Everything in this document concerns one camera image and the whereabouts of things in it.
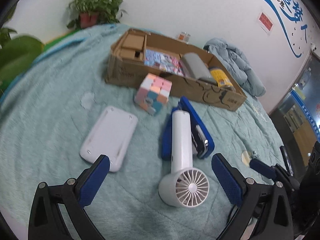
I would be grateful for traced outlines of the white handheld fan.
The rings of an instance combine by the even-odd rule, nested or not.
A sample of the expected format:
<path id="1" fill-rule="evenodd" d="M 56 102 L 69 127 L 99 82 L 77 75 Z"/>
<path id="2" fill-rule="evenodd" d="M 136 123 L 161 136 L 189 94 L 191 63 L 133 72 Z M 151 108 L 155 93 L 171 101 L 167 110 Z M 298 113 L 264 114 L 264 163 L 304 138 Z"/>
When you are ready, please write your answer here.
<path id="1" fill-rule="evenodd" d="M 195 208 L 208 197 L 209 180 L 193 167 L 190 114 L 176 110 L 172 114 L 171 173 L 164 176 L 158 193 L 174 207 Z"/>

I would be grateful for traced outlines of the yellow label glass jar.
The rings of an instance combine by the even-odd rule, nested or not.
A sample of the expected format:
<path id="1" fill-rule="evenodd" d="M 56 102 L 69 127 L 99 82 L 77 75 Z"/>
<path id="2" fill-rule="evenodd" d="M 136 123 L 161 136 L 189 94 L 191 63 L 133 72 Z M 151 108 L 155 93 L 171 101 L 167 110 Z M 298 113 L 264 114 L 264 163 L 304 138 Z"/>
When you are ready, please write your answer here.
<path id="1" fill-rule="evenodd" d="M 218 67 L 210 67 L 209 72 L 213 79 L 216 81 L 219 88 L 224 88 L 227 90 L 235 91 L 233 84 L 231 83 L 229 77 L 225 72 Z"/>

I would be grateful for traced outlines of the white rectangular device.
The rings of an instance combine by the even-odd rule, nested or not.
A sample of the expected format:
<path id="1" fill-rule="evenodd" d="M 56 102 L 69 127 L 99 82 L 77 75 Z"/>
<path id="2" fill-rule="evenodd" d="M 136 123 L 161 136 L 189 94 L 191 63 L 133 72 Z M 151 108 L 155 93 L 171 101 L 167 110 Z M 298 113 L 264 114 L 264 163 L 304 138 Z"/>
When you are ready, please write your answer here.
<path id="1" fill-rule="evenodd" d="M 138 118 L 114 106 L 106 107 L 80 148 L 80 156 L 94 163 L 100 155 L 110 160 L 110 172 L 118 172 L 134 134 Z"/>

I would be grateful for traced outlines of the large cardboard box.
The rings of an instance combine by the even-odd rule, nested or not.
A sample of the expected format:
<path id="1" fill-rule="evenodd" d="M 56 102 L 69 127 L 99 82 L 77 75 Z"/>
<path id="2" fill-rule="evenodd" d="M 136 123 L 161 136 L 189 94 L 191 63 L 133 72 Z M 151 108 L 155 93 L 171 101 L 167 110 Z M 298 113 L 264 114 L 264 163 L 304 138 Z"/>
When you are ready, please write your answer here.
<path id="1" fill-rule="evenodd" d="M 146 66 L 144 64 L 145 58 L 143 62 L 120 58 L 118 56 L 119 48 L 128 33 L 146 34 L 145 51 L 150 49 L 169 54 L 177 59 L 180 59 L 186 53 L 196 53 L 207 67 L 221 68 L 229 77 L 235 91 L 219 88 L 210 83 L 193 79 L 187 75 L 179 76 Z M 171 81 L 172 89 L 170 94 L 175 97 L 186 96 L 189 100 L 230 111 L 236 111 L 247 99 L 242 88 L 213 54 L 164 35 L 130 28 L 111 46 L 105 81 L 113 85 L 138 88 L 149 73 Z"/>

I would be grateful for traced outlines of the silver metal can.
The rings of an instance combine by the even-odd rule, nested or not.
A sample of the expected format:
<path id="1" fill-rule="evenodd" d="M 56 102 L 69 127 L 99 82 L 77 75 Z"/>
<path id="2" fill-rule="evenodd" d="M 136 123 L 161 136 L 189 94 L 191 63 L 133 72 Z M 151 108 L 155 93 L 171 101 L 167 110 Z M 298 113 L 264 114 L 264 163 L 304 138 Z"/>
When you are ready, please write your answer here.
<path id="1" fill-rule="evenodd" d="M 212 85 L 217 85 L 217 82 L 212 77 L 207 66 L 196 53 L 186 53 L 180 59 L 180 64 L 185 74 L 188 74 L 193 79 L 197 79 Z"/>

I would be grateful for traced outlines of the pastel rubiks cube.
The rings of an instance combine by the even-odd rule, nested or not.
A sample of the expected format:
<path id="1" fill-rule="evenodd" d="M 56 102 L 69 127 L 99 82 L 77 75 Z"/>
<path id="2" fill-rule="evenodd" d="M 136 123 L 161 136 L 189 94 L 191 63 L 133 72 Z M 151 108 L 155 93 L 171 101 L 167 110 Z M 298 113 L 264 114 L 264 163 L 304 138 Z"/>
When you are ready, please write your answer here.
<path id="1" fill-rule="evenodd" d="M 172 82 L 149 73 L 140 84 L 134 102 L 150 115 L 156 115 L 169 101 Z"/>

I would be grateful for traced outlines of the light blue puffer jacket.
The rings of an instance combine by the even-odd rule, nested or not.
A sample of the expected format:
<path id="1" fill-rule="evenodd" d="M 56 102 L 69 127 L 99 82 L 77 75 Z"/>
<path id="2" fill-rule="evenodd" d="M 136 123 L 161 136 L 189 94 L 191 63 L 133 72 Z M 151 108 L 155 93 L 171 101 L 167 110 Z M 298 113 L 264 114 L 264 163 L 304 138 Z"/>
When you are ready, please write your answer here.
<path id="1" fill-rule="evenodd" d="M 261 97 L 266 93 L 262 81 L 255 74 L 248 59 L 238 47 L 222 38 L 212 38 L 203 48 L 213 54 L 238 85 L 251 96 Z"/>

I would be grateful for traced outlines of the small orange label jar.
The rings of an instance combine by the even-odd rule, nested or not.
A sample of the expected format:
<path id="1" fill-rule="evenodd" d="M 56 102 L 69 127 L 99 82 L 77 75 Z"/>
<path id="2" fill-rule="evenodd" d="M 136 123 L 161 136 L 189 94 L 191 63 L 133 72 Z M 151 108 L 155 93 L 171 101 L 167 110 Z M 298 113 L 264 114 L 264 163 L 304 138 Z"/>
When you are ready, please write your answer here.
<path id="1" fill-rule="evenodd" d="M 177 38 L 183 42 L 189 42 L 190 34 L 186 32 L 181 32 Z"/>

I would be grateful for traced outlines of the green leafy plant left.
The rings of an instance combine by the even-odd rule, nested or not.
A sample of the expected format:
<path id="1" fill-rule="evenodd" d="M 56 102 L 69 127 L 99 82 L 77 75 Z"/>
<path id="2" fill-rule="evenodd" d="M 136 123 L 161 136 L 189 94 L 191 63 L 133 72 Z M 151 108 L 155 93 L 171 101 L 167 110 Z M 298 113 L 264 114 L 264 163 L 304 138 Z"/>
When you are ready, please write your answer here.
<path id="1" fill-rule="evenodd" d="M 18 35 L 17 31 L 1 27 L 1 95 L 12 81 L 26 72 L 42 53 L 44 44 L 30 35 Z"/>

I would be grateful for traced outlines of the small cardboard divider tray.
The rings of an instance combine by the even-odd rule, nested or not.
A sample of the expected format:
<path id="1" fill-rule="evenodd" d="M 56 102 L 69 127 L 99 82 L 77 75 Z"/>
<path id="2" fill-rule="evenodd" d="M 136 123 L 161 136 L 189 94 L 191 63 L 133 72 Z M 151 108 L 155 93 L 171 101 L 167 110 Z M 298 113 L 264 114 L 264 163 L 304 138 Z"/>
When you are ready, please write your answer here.
<path id="1" fill-rule="evenodd" d="M 128 33 L 119 48 L 118 56 L 125 60 L 143 62 L 146 48 L 146 34 Z"/>

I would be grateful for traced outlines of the potted plant red pot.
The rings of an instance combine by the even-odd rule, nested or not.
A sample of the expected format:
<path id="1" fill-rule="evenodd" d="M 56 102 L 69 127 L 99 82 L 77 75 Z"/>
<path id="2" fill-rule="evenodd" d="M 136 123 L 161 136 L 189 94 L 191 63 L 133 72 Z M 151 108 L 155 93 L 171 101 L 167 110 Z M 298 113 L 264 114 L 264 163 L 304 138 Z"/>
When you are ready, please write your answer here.
<path id="1" fill-rule="evenodd" d="M 97 24 L 119 23 L 126 10 L 121 9 L 123 0 L 72 0 L 68 9 L 74 18 L 68 29 L 86 29 Z"/>

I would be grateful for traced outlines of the red wall sign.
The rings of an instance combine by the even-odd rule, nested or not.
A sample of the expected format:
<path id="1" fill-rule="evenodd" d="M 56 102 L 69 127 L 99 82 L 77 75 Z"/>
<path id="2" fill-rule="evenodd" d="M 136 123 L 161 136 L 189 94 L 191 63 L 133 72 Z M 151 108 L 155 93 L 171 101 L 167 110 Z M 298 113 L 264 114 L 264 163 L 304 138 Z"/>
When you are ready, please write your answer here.
<path id="1" fill-rule="evenodd" d="M 257 16 L 257 24 L 263 29 L 263 31 L 270 36 L 274 27 L 274 23 L 271 21 L 271 19 L 268 17 L 265 12 L 260 12 Z"/>

